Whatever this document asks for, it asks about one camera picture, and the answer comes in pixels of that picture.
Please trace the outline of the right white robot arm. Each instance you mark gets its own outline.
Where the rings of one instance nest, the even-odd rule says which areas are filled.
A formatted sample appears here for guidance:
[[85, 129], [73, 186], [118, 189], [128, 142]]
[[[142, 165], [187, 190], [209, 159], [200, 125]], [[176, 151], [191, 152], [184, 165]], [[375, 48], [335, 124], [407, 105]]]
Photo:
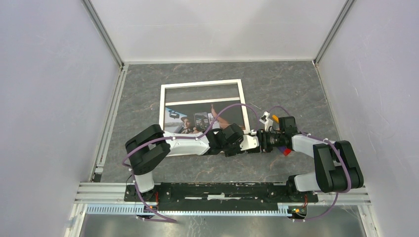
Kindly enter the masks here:
[[305, 192], [348, 192], [364, 185], [364, 177], [348, 141], [330, 141], [299, 132], [295, 118], [274, 118], [264, 114], [260, 120], [264, 129], [257, 131], [259, 149], [267, 153], [278, 148], [284, 155], [298, 152], [313, 158], [315, 170], [288, 178], [286, 197], [299, 201]]

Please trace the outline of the white photo frame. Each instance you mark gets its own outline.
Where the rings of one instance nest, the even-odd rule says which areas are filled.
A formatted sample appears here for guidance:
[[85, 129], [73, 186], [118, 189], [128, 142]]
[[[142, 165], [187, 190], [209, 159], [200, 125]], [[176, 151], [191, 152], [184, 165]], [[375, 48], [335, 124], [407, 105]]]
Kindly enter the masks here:
[[241, 101], [240, 103], [232, 106], [244, 106], [245, 97], [240, 79], [164, 84], [161, 86], [160, 111], [167, 102], [223, 99], [232, 97], [239, 97]]

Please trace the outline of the orange handled screwdriver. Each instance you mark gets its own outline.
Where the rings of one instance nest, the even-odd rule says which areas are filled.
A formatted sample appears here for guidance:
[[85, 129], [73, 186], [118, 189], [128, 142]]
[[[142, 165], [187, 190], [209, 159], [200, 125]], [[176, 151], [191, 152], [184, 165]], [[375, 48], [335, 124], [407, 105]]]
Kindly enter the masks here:
[[279, 118], [276, 115], [272, 115], [272, 119], [276, 122], [279, 123]]

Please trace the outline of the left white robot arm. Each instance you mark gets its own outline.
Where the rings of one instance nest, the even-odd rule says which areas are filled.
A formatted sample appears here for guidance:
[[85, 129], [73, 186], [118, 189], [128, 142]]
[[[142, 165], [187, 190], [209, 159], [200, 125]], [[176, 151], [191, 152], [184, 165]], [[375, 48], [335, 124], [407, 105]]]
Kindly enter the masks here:
[[143, 201], [155, 196], [152, 171], [168, 155], [211, 156], [241, 152], [244, 131], [235, 123], [225, 129], [195, 134], [170, 133], [153, 124], [125, 143], [127, 160], [136, 183], [136, 194]]

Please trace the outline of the photo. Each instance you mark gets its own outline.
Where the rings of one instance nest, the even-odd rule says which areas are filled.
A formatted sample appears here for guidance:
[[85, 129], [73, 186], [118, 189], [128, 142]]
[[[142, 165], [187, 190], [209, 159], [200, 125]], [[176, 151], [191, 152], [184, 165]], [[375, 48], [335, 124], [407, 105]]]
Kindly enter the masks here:
[[204, 132], [210, 124], [224, 129], [235, 123], [248, 130], [247, 109], [232, 106], [240, 102], [239, 97], [167, 102], [160, 111], [160, 126], [168, 132], [184, 134]]

